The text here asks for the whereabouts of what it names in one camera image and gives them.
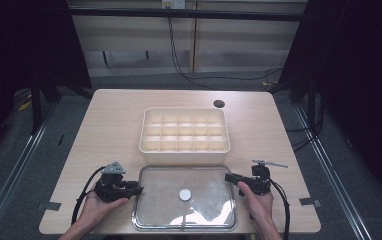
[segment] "glass tray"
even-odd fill
[[[228,231],[236,225],[232,186],[226,166],[156,167],[141,170],[142,194],[132,222],[139,231]],[[181,190],[189,190],[191,197]]]

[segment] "table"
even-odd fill
[[[144,111],[152,107],[214,107],[225,102],[223,111],[228,126],[231,150],[224,164],[233,173],[251,176],[252,159],[285,164],[288,168],[269,167],[271,177],[285,190],[291,211],[290,232],[311,233],[321,225],[313,205],[302,206],[299,199],[310,197],[288,140],[281,117],[269,93],[188,90],[109,90],[95,92],[70,154],[55,187],[51,202],[61,203],[58,211],[47,210],[40,224],[43,234],[62,234],[70,226],[76,199],[90,175],[99,167],[119,161],[126,169],[124,179],[138,180],[146,166],[138,149]],[[273,219],[284,231],[282,199],[275,197]],[[255,230],[246,209],[246,200],[234,189],[237,226],[230,233],[246,234]],[[94,229],[96,234],[154,234],[138,232],[132,226],[134,199],[110,213]]]

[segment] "person's hand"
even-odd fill
[[[121,198],[114,202],[107,203],[98,198],[94,191],[89,192],[78,220],[60,239],[81,239],[98,226],[109,212],[123,206],[128,201],[129,199],[127,198]]]
[[[263,195],[256,195],[244,182],[238,182],[238,187],[247,197],[248,209],[253,218],[253,225],[256,231],[263,236],[265,240],[281,239],[272,220],[272,193],[268,192]]]

